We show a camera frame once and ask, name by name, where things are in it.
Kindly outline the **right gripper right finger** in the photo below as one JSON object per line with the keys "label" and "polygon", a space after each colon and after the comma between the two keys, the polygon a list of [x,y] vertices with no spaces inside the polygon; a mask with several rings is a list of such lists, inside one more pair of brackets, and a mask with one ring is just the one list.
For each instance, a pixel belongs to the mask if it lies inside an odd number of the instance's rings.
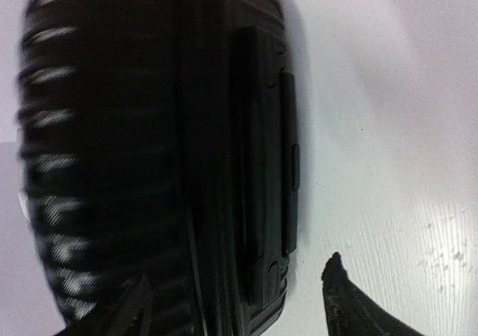
{"label": "right gripper right finger", "polygon": [[349,279],[339,252],[326,262],[321,278],[331,336],[421,336],[381,308]]}

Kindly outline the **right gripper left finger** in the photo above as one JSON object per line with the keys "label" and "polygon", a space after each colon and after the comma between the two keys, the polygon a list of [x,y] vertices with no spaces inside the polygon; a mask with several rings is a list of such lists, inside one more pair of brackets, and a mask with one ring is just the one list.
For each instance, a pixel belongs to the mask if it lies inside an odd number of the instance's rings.
{"label": "right gripper left finger", "polygon": [[85,317],[58,332],[59,336],[147,336],[152,314],[152,290],[145,274],[138,275],[122,293],[99,303]]}

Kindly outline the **black ribbed hard-shell suitcase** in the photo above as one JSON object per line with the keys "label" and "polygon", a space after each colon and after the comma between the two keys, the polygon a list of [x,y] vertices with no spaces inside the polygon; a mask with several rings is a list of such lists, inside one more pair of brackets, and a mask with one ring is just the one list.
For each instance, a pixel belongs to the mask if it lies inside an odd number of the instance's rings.
{"label": "black ribbed hard-shell suitcase", "polygon": [[28,0],[19,156],[65,328],[141,274],[149,335],[278,320],[300,186],[287,50],[280,0]]}

